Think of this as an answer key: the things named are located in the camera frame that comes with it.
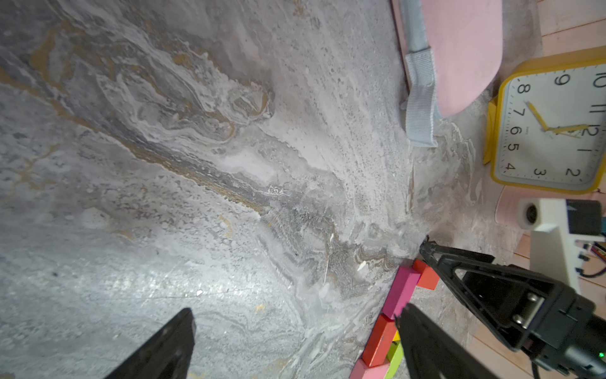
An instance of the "marble surface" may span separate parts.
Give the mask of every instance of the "marble surface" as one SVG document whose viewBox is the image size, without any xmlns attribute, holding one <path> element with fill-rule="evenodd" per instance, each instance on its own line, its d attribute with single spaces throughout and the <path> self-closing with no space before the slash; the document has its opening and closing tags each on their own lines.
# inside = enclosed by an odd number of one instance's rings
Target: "marble surface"
<svg viewBox="0 0 606 379">
<path fill-rule="evenodd" d="M 504 9 L 505 67 L 540 35 L 534 0 Z M 192 379 L 347 378 L 426 234 L 515 248 L 494 87 L 411 148 L 389 1 L 6 0 L 0 25 L 3 379 L 102 378 L 183 307 Z M 467 342 L 443 284 L 413 302 Z"/>
</svg>

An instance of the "wooden floor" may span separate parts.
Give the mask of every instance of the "wooden floor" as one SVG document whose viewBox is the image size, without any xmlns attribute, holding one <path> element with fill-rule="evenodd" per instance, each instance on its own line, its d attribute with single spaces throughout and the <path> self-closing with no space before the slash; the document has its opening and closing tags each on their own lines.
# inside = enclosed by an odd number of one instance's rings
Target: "wooden floor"
<svg viewBox="0 0 606 379">
<path fill-rule="evenodd" d="M 606 0 L 540 0 L 539 20 L 545 56 L 606 45 Z M 528 268 L 530 237 L 520 240 L 511 263 Z M 603 268 L 596 257 L 584 269 L 594 273 Z M 596 303 L 596 314 L 606 318 L 606 275 L 581 278 L 581 295 Z M 522 352 L 513 353 L 480 325 L 468 350 L 502 379 L 532 379 L 530 360 Z M 542 379 L 563 379 L 557 372 L 542 369 Z"/>
</svg>

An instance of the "pink box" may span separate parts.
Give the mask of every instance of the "pink box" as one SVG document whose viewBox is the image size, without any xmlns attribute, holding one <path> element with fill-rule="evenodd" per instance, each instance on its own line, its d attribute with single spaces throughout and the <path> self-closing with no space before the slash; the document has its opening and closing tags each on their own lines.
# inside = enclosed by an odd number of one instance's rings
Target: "pink box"
<svg viewBox="0 0 606 379">
<path fill-rule="evenodd" d="M 385 360 L 383 364 L 375 367 L 368 367 L 363 360 L 358 359 L 353 366 L 349 379 L 384 379 L 389 370 L 389 361 Z"/>
<path fill-rule="evenodd" d="M 411 267 L 400 267 L 393 280 L 385 305 L 383 314 L 392 320 L 400 316 L 402 309 L 408 304 L 413 296 L 415 287 L 421 278 L 421 274 Z"/>
</svg>

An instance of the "wooden block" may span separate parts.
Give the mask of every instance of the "wooden block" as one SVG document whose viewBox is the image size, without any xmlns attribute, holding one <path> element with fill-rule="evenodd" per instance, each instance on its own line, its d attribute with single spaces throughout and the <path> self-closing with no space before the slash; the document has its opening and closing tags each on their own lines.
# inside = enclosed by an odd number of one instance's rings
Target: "wooden block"
<svg viewBox="0 0 606 379">
<path fill-rule="evenodd" d="M 375 367 L 368 367 L 363 360 L 358 359 L 353 366 L 349 379 L 383 379 L 389 370 L 389 361 L 384 360 L 383 364 Z"/>
<path fill-rule="evenodd" d="M 419 260 L 415 260 L 413 268 L 421 273 L 421 278 L 417 283 L 417 287 L 423 287 L 430 290 L 435 290 L 440 281 L 440 276 L 427 265 L 427 263 Z"/>
<path fill-rule="evenodd" d="M 400 267 L 393 280 L 385 305 L 383 314 L 392 320 L 402 314 L 402 309 L 408 304 L 413 296 L 415 287 L 419 282 L 421 274 L 410 267 Z"/>
<path fill-rule="evenodd" d="M 383 364 L 395 335 L 396 323 L 384 314 L 380 314 L 362 353 L 362 359 L 368 367 Z"/>
<path fill-rule="evenodd" d="M 400 363 L 402 363 L 403 358 L 404 349 L 402 348 L 402 343 L 399 341 L 391 343 L 391 347 L 389 348 L 389 352 L 387 353 L 387 360 L 389 361 L 389 370 L 385 375 L 385 379 L 391 379 L 396 375 L 398 367 L 400 367 Z"/>
</svg>

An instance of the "orange block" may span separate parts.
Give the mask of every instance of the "orange block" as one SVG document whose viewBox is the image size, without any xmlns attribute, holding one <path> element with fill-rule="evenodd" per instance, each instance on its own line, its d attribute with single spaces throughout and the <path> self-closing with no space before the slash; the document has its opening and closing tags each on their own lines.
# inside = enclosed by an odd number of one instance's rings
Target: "orange block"
<svg viewBox="0 0 606 379">
<path fill-rule="evenodd" d="M 429 267 L 427 263 L 415 260 L 413 268 L 417 270 L 417 272 L 421 273 L 421 279 L 419 279 L 417 287 L 427 288 L 432 291 L 436 289 L 438 282 L 440 281 L 440 276 L 436 274 L 436 272 Z"/>
<path fill-rule="evenodd" d="M 362 353 L 362 360 L 368 367 L 375 367 L 385 363 L 385 358 L 391 347 L 393 337 L 396 335 L 396 331 L 396 323 L 384 314 L 380 314 L 373 332 L 370 334 L 366 348 Z"/>
</svg>

